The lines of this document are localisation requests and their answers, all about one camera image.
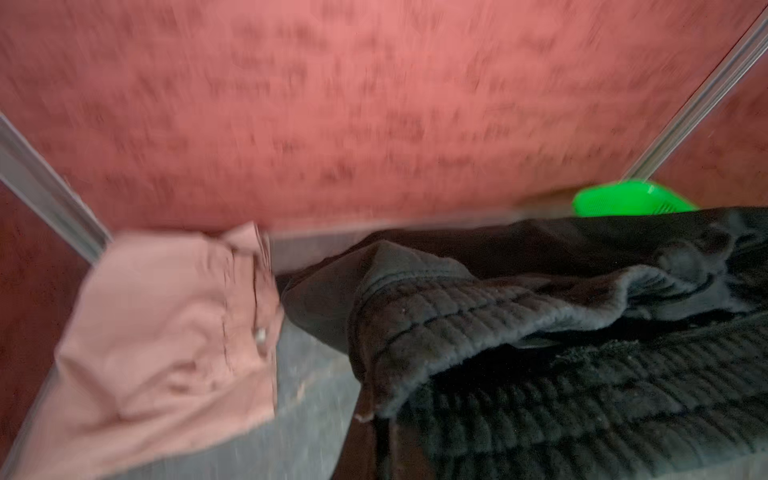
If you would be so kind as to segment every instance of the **bright green basket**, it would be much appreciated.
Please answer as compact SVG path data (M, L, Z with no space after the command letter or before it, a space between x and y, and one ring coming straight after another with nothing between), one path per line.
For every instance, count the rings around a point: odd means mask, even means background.
M586 188L576 194L573 208L579 217L659 215L699 210L673 191L641 180Z

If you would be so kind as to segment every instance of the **textured red surface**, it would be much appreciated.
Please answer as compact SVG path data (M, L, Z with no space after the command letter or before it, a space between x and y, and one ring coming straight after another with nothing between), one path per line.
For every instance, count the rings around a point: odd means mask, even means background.
M765 0L25 0L0 108L110 227L508 207L618 178Z
M88 264L0 184L0 463L53 364Z
M768 57L665 162L654 180L702 207L768 205Z

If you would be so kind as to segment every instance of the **gray surface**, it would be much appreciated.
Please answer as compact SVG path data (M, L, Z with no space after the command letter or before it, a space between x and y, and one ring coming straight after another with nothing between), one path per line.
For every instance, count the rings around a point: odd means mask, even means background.
M277 389L272 422L201 452L161 459L111 478L329 478L360 390L349 360L286 321L277 345Z

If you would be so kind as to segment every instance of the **metal trim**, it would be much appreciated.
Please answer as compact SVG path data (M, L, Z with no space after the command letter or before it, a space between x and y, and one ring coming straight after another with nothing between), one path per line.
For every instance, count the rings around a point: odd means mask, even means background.
M80 197L3 114L0 180L88 262L95 262L111 240Z
M627 170L622 180L650 178L767 49L768 8L763 10L736 46Z

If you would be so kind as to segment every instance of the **brown fabric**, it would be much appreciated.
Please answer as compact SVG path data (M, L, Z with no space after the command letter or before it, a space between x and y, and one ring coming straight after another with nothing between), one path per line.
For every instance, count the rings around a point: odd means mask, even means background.
M269 265L253 225L118 237L81 289L15 478L98 478L273 418Z

